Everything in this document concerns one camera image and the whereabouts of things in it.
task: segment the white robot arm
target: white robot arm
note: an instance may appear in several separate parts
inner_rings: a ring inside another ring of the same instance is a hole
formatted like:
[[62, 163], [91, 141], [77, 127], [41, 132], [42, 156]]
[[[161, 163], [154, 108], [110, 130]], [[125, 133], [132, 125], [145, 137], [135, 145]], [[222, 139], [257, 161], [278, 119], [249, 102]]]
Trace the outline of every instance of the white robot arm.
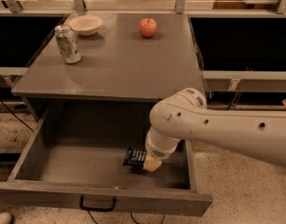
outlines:
[[209, 110], [201, 92], [185, 89], [156, 104], [150, 123], [146, 150], [158, 160], [192, 140], [286, 167], [284, 111]]

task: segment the soda can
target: soda can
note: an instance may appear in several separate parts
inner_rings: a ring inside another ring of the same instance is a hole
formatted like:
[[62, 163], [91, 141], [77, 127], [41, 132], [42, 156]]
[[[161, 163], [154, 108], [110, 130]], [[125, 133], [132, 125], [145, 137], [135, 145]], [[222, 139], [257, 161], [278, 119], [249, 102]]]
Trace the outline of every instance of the soda can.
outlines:
[[55, 27], [55, 37], [65, 63], [76, 63], [80, 60], [77, 43], [78, 34], [70, 25], [58, 25]]

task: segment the gray drawer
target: gray drawer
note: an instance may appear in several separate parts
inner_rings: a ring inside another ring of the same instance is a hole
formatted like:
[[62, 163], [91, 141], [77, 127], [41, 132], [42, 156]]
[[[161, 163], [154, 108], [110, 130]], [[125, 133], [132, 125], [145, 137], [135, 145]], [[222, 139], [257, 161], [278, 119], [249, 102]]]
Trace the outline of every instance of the gray drawer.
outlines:
[[190, 142], [154, 173], [122, 165], [128, 147], [144, 149], [150, 108], [53, 100], [0, 196], [15, 204], [202, 216], [212, 200], [196, 192]]

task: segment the bowl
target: bowl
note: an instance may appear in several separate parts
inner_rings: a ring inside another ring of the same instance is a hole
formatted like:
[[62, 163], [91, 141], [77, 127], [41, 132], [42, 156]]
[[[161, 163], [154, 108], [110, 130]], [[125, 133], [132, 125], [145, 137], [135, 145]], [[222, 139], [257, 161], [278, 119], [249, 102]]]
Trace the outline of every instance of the bowl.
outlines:
[[79, 35], [93, 35], [102, 24], [103, 20], [94, 15], [78, 16], [68, 22], [68, 25]]

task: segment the speckled floor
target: speckled floor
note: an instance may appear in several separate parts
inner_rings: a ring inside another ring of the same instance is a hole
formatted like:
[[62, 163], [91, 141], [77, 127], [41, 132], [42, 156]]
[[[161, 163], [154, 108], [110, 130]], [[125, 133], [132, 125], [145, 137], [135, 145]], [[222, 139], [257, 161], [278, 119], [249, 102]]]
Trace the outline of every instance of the speckled floor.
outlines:
[[[0, 106], [0, 151], [22, 150], [31, 132]], [[35, 127], [25, 109], [17, 115]], [[247, 224], [286, 223], [286, 169], [205, 144], [193, 144], [197, 188], [213, 204], [203, 217], [166, 216], [164, 223]], [[0, 164], [0, 181], [12, 165]], [[93, 223], [82, 210], [18, 206], [0, 199], [0, 212], [8, 211], [15, 224]], [[97, 223], [134, 223], [128, 213], [93, 213]], [[139, 223], [161, 223], [160, 215], [134, 214]]]

